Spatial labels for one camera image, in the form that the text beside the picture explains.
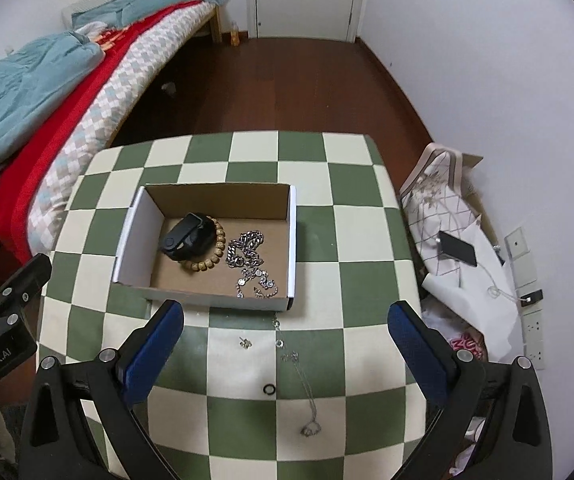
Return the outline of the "teal blue blanket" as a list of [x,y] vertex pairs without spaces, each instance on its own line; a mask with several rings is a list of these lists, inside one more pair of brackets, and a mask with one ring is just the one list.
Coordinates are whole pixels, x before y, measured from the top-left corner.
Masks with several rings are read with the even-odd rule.
[[84,26],[35,39],[0,60],[0,167],[104,60]]

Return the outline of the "black smart band watch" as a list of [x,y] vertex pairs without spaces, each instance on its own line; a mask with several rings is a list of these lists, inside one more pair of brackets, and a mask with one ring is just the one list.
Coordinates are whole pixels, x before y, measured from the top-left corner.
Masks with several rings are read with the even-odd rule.
[[161,237],[159,250],[174,261],[186,261],[203,255],[215,239],[215,222],[206,214],[190,212]]

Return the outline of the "white cardboard box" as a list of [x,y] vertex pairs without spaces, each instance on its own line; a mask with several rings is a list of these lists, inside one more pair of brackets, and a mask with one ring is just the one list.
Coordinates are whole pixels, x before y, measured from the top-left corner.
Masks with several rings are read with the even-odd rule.
[[112,281],[151,300],[287,311],[296,296],[296,189],[144,185],[128,208]]

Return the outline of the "yellow drink bottle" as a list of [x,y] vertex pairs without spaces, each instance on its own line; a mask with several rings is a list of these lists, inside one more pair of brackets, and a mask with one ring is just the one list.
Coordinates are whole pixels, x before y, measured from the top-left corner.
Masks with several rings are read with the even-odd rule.
[[232,27],[229,32],[229,44],[232,47],[238,47],[240,45],[239,30],[235,27]]

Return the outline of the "small silver earring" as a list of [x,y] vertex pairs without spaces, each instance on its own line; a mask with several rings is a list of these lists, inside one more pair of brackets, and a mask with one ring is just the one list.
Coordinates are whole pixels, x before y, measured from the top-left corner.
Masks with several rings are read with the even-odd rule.
[[247,338],[240,337],[239,338],[239,345],[241,348],[249,349],[252,347],[252,342]]

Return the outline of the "checkered patterned mattress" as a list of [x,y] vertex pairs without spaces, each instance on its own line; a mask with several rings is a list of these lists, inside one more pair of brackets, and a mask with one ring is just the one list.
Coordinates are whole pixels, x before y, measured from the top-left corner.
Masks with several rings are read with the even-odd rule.
[[217,5],[198,2],[168,10],[156,24],[125,46],[124,57],[100,85],[93,99],[82,105],[73,130],[37,180],[26,214],[29,252],[50,252],[62,228],[64,210],[73,187],[94,156],[106,148],[139,98],[165,64],[212,18]]

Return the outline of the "red bed sheet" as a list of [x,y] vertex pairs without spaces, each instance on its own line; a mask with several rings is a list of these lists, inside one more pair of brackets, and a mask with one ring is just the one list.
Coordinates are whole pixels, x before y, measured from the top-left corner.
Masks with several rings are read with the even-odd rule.
[[185,6],[204,2],[192,0],[176,3],[124,28],[109,27],[101,22],[83,27],[83,34],[99,44],[104,60],[75,88],[60,106],[44,121],[22,148],[19,148],[0,172],[0,266],[15,269],[31,258],[26,235],[26,214],[30,194],[37,189],[37,180],[44,176],[60,148],[80,117],[82,105],[93,99],[120,59],[125,46],[139,34],[168,14]]

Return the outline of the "black smartphone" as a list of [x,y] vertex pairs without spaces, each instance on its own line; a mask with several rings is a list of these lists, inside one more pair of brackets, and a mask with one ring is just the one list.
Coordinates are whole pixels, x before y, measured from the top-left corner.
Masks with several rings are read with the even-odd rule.
[[436,237],[438,255],[441,259],[452,259],[468,266],[477,266],[478,259],[474,247],[460,238],[440,231]]

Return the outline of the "white wall socket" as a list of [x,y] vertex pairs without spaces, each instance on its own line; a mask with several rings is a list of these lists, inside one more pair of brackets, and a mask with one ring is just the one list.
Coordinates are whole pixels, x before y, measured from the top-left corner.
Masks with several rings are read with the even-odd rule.
[[518,298],[523,351],[537,370],[544,370],[544,292],[538,284],[534,258],[523,230],[517,228],[507,234],[505,246]]

